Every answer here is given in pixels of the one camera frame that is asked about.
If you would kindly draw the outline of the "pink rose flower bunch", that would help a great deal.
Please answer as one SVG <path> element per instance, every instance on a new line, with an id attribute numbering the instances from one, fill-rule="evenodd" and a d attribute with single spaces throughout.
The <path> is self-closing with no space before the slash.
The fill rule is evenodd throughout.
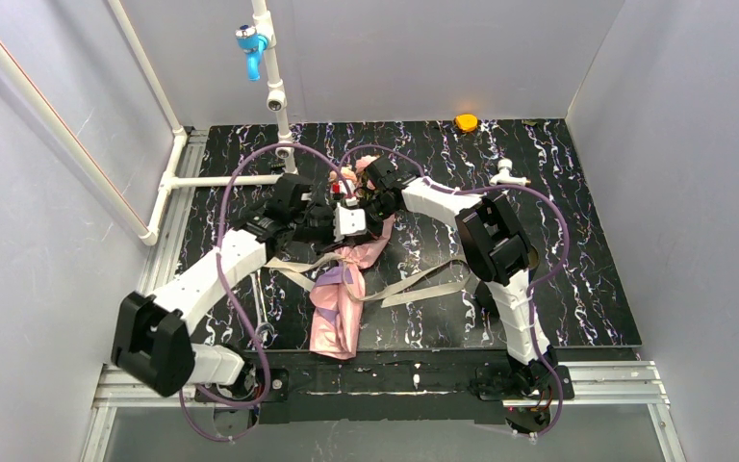
<path id="1" fill-rule="evenodd" d="M 378 156 L 363 156 L 356 160 L 353 165 L 345 165 L 341 168 L 343 177 L 351 183 L 353 194 L 357 197 L 364 197 L 375 191 L 375 186 L 370 180 L 367 168 L 378 159 Z"/>

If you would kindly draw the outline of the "cream ribbon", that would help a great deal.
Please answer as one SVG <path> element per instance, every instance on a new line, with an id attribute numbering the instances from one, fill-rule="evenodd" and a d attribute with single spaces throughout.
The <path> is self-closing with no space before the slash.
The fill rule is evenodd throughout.
<path id="1" fill-rule="evenodd" d="M 328 253 L 314 263 L 273 259 L 266 268 L 285 276 L 310 295 L 316 280 L 334 267 L 339 259 L 336 253 Z M 364 269 L 362 274 L 366 282 L 364 303 L 378 302 L 383 308 L 454 295 L 466 289 L 472 279 L 471 269 L 463 257 L 453 257 L 407 275 L 400 274 L 397 279 L 377 266 Z"/>

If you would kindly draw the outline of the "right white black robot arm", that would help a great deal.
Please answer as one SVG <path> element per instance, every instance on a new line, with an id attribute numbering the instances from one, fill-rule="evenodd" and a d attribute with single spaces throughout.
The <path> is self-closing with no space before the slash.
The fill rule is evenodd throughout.
<path id="1" fill-rule="evenodd" d="M 453 190 L 397 167 L 386 156 L 371 160 L 360 178 L 371 187 L 362 200 L 367 218 L 408 211 L 452 227 L 471 272 L 492 296 L 509 356 L 526 366 L 547 361 L 549 341 L 536 325 L 529 288 L 532 245 L 504 193 Z"/>

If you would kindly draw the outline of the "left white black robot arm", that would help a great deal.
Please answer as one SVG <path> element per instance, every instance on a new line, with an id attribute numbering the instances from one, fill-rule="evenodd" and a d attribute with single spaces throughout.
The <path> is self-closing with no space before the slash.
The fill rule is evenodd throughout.
<path id="1" fill-rule="evenodd" d="M 191 341 L 205 315 L 249 274 L 287 244 L 334 250 L 381 235 L 384 219 L 367 199 L 332 192 L 311 196 L 313 184 L 283 174 L 268 197 L 246 208 L 222 237 L 221 246 L 151 294 L 128 294 L 120 303 L 111 360 L 162 397 L 190 384 L 230 386 L 246 368 L 226 346 Z"/>

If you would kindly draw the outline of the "pink bouquet wrapping paper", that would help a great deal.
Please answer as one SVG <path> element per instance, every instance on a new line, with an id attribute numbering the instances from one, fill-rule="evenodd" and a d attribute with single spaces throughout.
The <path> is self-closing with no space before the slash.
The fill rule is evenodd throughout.
<path id="1" fill-rule="evenodd" d="M 310 291 L 315 307 L 309 349 L 337 360 L 356 356 L 366 295 L 363 270 L 378 260 L 392 236 L 395 217 L 386 218 L 379 237 L 336 250 L 337 264 L 321 275 Z"/>

